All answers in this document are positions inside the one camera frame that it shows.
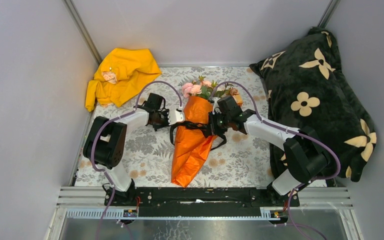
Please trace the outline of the pink fake flower bunch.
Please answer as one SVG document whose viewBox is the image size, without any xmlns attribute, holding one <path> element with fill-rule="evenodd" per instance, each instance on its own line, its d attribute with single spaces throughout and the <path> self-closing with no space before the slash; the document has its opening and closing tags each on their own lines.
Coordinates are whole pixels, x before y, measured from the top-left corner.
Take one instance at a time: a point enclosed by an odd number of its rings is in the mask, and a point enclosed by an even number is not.
<svg viewBox="0 0 384 240">
<path fill-rule="evenodd" d="M 238 96 L 239 90 L 233 87 L 231 83 L 224 83 L 222 86 L 217 87 L 216 81 L 209 81 L 205 76 L 198 76 L 199 90 L 194 94 L 197 97 L 209 100 L 213 97 L 221 98 L 225 96 Z"/>
</svg>

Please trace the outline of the pink fake flower stem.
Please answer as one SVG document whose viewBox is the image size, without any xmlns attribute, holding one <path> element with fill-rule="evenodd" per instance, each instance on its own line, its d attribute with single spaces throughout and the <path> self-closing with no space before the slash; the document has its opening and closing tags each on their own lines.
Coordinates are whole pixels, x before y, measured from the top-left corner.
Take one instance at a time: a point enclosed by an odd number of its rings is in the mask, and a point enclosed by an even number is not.
<svg viewBox="0 0 384 240">
<path fill-rule="evenodd" d="M 184 98 L 200 95 L 202 93 L 202 85 L 188 82 L 182 86 L 181 92 Z"/>
</svg>

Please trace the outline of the orange wrapping paper sheet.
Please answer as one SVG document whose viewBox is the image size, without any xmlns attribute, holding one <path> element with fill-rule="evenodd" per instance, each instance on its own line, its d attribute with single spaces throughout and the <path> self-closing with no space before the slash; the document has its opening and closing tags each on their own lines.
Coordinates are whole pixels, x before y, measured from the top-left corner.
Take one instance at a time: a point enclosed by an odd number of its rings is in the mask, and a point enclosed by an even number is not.
<svg viewBox="0 0 384 240">
<path fill-rule="evenodd" d="M 213 135 L 209 128 L 212 109 L 207 99 L 191 96 L 183 109 L 185 121 L 170 126 L 170 141 L 174 145 L 173 184 L 186 188 L 203 167 L 210 151 L 227 143 L 225 133 Z"/>
</svg>

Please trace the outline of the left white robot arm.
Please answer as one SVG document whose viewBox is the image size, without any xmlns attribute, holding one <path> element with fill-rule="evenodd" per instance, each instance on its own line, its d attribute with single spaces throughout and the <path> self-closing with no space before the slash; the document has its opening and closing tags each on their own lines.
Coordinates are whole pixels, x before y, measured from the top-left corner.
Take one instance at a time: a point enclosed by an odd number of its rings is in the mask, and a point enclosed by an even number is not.
<svg viewBox="0 0 384 240">
<path fill-rule="evenodd" d="M 125 170 L 123 158 L 126 136 L 134 130 L 152 126 L 154 130 L 169 125 L 169 110 L 164 97 L 150 93 L 137 109 L 115 117 L 96 117 L 90 128 L 82 154 L 91 161 L 96 171 L 103 172 L 110 186 L 116 190 L 116 199 L 124 206 L 135 200 L 134 181 Z"/>
</svg>

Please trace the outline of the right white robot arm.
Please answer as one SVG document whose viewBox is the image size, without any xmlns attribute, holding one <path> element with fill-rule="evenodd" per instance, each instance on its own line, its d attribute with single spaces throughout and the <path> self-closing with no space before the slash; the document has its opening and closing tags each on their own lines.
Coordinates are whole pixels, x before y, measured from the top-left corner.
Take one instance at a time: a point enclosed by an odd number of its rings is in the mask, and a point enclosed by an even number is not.
<svg viewBox="0 0 384 240">
<path fill-rule="evenodd" d="M 212 111 L 208 114 L 208 131 L 221 136 L 228 129 L 263 139 L 285 154 L 287 169 L 267 186 L 267 201 L 281 205 L 287 194 L 320 175 L 330 163 L 328 152 L 314 138 L 298 128 L 260 117 L 251 109 L 242 110 L 232 96 L 210 99 Z"/>
</svg>

